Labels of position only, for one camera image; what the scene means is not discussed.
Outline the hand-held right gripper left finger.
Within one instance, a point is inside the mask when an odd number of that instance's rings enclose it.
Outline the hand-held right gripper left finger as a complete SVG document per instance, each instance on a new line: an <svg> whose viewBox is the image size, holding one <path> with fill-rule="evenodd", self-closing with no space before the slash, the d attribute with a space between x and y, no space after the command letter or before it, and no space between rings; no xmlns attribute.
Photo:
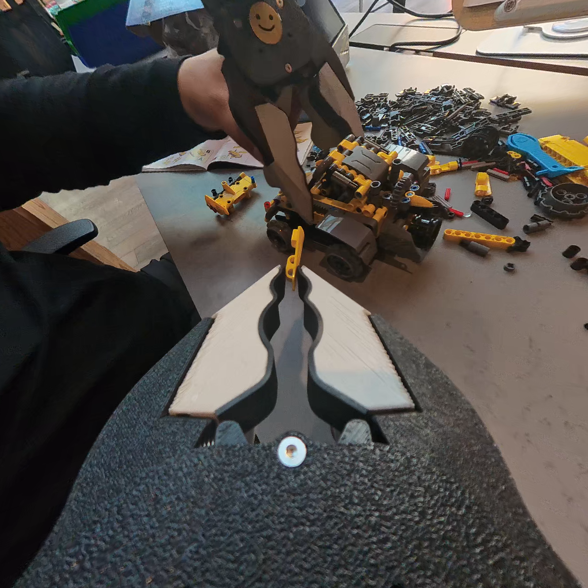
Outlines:
<svg viewBox="0 0 588 588"><path fill-rule="evenodd" d="M281 301L282 267L275 266L213 315L170 416L234 421L248 432L270 415L277 401L271 339L281 324Z"/></svg>

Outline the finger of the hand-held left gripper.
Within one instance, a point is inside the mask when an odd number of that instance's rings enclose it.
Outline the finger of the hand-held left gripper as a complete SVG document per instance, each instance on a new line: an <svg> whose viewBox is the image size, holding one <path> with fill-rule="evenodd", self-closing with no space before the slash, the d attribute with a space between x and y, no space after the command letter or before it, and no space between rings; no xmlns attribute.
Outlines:
<svg viewBox="0 0 588 588"><path fill-rule="evenodd" d="M265 166L268 183L280 188L294 211L308 224L313 222L312 196L298 161L298 147L290 121L281 109L265 103L255 107L271 155Z"/></svg>
<svg viewBox="0 0 588 588"><path fill-rule="evenodd" d="M334 136L361 136L363 128L355 97L339 61L324 63L318 75L321 116L333 131Z"/></svg>

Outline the small yellow brick assembly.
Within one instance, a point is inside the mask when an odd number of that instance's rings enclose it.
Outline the small yellow brick assembly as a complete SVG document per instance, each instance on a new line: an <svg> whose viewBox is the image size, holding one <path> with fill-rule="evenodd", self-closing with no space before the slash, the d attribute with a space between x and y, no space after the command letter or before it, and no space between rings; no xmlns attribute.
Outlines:
<svg viewBox="0 0 588 588"><path fill-rule="evenodd" d="M244 199L248 199L251 196L252 191L256 188L256 182L254 176L246 175L241 173L236 178L229 178L222 182L220 190L212 189L211 197L218 198L224 196L229 199L232 198L233 211L234 207L242 202Z"/></svg>

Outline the yellow brick vehicle model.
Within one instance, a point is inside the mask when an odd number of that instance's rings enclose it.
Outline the yellow brick vehicle model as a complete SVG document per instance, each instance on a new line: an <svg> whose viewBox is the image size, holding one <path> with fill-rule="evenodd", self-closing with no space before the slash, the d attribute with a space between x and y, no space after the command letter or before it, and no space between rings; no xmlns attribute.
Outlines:
<svg viewBox="0 0 588 588"><path fill-rule="evenodd" d="M266 233L291 253L293 232L324 253L323 262L345 281L363 279L372 261L420 263L440 234L447 209L430 181L428 154L394 144L381 147L348 135L318 159L308 181L313 220L305 221L281 192L265 202Z"/></svg>

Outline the person's left forearm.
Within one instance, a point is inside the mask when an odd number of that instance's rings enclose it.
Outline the person's left forearm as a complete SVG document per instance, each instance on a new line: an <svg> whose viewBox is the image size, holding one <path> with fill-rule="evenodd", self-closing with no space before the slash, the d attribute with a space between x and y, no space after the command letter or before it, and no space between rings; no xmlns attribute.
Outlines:
<svg viewBox="0 0 588 588"><path fill-rule="evenodd" d="M1 81L1 211L105 186L208 139L178 90L184 58Z"/></svg>

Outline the blue cardboard box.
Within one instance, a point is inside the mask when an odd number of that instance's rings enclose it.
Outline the blue cardboard box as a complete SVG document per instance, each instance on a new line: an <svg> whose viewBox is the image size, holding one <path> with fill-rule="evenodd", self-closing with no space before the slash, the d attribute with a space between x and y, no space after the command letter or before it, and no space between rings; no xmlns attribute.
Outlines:
<svg viewBox="0 0 588 588"><path fill-rule="evenodd" d="M308 19L330 42L342 64L349 62L349 30L331 1L298 1ZM149 36L156 43L156 24L178 13L205 8L201 1L129 1L126 26L137 36ZM165 57L172 58L164 47Z"/></svg>

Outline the crumpled plastic bag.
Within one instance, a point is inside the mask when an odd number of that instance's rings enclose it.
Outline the crumpled plastic bag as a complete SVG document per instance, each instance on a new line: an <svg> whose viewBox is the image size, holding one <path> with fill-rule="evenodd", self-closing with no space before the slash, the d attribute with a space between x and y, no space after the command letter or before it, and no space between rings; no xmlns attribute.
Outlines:
<svg viewBox="0 0 588 588"><path fill-rule="evenodd" d="M156 24L155 39L171 56L196 56L217 48L219 36L204 8L168 16Z"/></svg>

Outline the instruction booklet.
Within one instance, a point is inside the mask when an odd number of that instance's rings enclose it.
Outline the instruction booklet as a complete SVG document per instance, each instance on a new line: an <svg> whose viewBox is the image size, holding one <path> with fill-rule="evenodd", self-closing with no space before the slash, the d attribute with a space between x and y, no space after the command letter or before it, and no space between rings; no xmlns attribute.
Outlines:
<svg viewBox="0 0 588 588"><path fill-rule="evenodd" d="M205 172L216 168L261 169L263 164L230 137L209 139L188 151L174 153L142 168L152 172Z"/></svg>

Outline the pile of grey brick pieces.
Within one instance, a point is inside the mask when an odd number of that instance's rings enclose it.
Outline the pile of grey brick pieces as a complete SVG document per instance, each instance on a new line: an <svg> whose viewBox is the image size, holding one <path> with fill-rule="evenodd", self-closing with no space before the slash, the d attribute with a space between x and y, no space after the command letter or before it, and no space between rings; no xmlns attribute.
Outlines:
<svg viewBox="0 0 588 588"><path fill-rule="evenodd" d="M525 115L532 113L508 93L489 99L472 88L438 85L427 91L415 87L389 96L368 93L355 102L364 137L358 146L398 159L407 151L429 155L461 155L464 138L474 129L493 126L500 140L515 133Z"/></svg>

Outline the small yellow connector piece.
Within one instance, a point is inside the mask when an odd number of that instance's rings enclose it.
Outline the small yellow connector piece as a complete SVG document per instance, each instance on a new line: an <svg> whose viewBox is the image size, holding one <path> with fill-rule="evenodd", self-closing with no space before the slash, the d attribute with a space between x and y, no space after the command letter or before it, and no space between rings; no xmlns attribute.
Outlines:
<svg viewBox="0 0 588 588"><path fill-rule="evenodd" d="M287 280L290 282L293 291L295 291L296 289L298 275L297 272L302 256L304 240L305 232L303 230L303 227L298 226L296 229L292 231L290 244L293 248L293 253L289 255L285 266L285 276Z"/></svg>

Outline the black wheel tyre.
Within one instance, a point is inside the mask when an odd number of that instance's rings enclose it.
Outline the black wheel tyre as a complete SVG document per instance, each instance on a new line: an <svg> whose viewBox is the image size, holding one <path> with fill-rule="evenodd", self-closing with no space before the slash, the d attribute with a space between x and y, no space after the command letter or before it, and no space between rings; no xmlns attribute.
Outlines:
<svg viewBox="0 0 588 588"><path fill-rule="evenodd" d="M464 138L461 155L466 159L484 160L495 149L499 139L500 133L493 126L474 129Z"/></svg>

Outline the blue bin with green lid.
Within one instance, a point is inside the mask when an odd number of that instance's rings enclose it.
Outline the blue bin with green lid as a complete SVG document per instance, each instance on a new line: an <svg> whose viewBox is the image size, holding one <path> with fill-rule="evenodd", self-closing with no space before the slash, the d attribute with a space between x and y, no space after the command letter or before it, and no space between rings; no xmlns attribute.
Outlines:
<svg viewBox="0 0 588 588"><path fill-rule="evenodd" d="M127 28L129 1L65 1L58 7L56 24L88 68L135 63L163 50Z"/></svg>

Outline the yellow holed beam brick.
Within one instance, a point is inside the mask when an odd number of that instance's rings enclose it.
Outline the yellow holed beam brick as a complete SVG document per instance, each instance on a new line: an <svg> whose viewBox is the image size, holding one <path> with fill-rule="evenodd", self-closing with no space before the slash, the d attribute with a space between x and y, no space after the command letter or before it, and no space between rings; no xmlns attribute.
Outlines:
<svg viewBox="0 0 588 588"><path fill-rule="evenodd" d="M460 231L456 229L445 229L443 239L448 242L460 243L469 241L489 249L500 249L506 252L527 252L531 242L521 237L508 237L489 233Z"/></svg>

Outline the blue brick separator tool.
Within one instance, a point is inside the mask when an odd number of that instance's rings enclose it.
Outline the blue brick separator tool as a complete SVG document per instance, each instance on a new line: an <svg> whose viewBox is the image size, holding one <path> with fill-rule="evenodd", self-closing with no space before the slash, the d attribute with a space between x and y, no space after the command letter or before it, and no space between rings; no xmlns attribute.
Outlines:
<svg viewBox="0 0 588 588"><path fill-rule="evenodd" d="M584 171L585 169L585 166L577 165L573 161L570 165L566 165L561 161L562 156L560 155L557 158L552 157L542 148L539 140L531 135L523 133L511 134L507 137L506 144L512 151L524 155L538 165L539 168L536 174L542 178L558 178L570 173Z"/></svg>

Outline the dark grey sprocket wheel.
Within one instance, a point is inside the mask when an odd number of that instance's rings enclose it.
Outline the dark grey sprocket wheel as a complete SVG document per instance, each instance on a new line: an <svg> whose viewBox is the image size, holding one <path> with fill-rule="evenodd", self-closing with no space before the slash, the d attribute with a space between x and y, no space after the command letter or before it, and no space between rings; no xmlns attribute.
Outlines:
<svg viewBox="0 0 588 588"><path fill-rule="evenodd" d="M541 190L534 204L548 217L562 220L587 215L587 187L566 182Z"/></svg>

